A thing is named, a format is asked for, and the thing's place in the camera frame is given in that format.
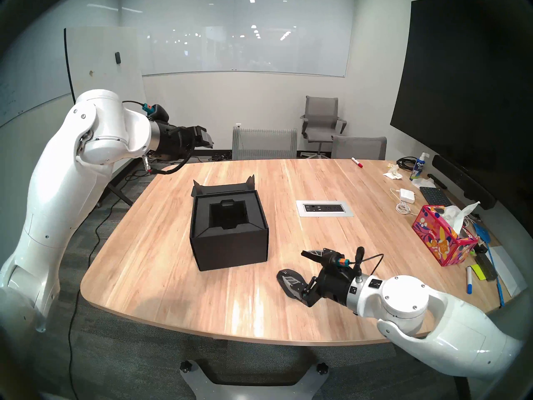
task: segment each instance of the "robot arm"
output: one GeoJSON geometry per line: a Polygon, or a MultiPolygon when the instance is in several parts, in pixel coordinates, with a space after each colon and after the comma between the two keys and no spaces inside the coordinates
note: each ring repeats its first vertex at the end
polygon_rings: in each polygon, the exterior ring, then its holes
{"type": "Polygon", "coordinates": [[[354,262],[326,248],[302,255],[323,268],[309,284],[295,271],[279,271],[277,279],[287,296],[308,307],[329,298],[361,317],[377,318],[381,334],[441,373],[489,380],[503,373],[522,347],[480,309],[415,277],[399,275],[384,281],[363,274],[363,247],[357,249],[354,262]],[[424,339],[414,338],[427,310],[435,328],[424,339]]]}
{"type": "Polygon", "coordinates": [[[111,181],[114,162],[188,159],[195,147],[213,146],[205,129],[167,121],[161,106],[146,117],[124,108],[107,90],[83,93],[68,112],[34,169],[19,243],[0,270],[0,297],[5,305],[29,306],[19,315],[26,323],[31,313],[37,330],[44,331],[59,293],[59,265],[67,244],[111,181]]]}

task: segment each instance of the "yellow sticky note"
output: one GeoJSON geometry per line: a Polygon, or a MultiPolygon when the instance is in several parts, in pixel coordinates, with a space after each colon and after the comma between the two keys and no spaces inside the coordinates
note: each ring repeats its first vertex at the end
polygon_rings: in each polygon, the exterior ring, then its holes
{"type": "Polygon", "coordinates": [[[480,280],[487,279],[478,264],[470,265],[480,280]]]}

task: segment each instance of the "open box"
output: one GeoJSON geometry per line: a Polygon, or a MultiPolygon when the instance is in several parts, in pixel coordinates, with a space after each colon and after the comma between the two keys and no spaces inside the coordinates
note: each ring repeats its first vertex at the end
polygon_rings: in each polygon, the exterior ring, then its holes
{"type": "Polygon", "coordinates": [[[195,181],[191,196],[190,241],[200,271],[267,260],[269,229],[253,176],[236,185],[195,181]]]}
{"type": "Polygon", "coordinates": [[[462,263],[478,240],[462,228],[459,235],[441,214],[443,206],[424,205],[412,228],[443,267],[462,263]]]}

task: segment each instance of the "whiteboard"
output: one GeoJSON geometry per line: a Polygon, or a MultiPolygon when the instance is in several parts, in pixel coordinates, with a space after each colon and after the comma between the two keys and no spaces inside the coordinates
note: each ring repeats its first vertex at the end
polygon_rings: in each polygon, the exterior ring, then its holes
{"type": "Polygon", "coordinates": [[[17,37],[0,61],[0,126],[35,106],[70,93],[64,28],[117,26],[117,2],[63,0],[17,37]]]}
{"type": "MultiPolygon", "coordinates": [[[[76,99],[94,89],[106,89],[118,94],[121,100],[146,101],[139,57],[137,33],[126,27],[72,27],[66,29],[68,65],[72,91],[76,99]],[[117,64],[115,53],[121,55],[117,64]]],[[[125,106],[145,114],[142,107],[125,106]]],[[[113,176],[129,159],[114,163],[113,176]]]]}
{"type": "Polygon", "coordinates": [[[122,0],[121,25],[138,31],[143,75],[239,70],[344,76],[354,1],[122,0]]]}

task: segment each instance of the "mesh chair back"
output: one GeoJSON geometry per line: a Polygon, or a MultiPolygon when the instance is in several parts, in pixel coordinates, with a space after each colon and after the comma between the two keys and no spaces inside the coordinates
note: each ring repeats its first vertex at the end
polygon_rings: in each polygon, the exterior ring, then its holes
{"type": "Polygon", "coordinates": [[[233,128],[232,159],[296,159],[297,129],[233,128]]]}
{"type": "Polygon", "coordinates": [[[305,118],[309,121],[308,127],[335,128],[337,114],[339,113],[339,99],[328,97],[305,96],[305,118]]]}
{"type": "Polygon", "coordinates": [[[386,137],[345,137],[333,136],[332,159],[371,159],[385,160],[386,137]]]}

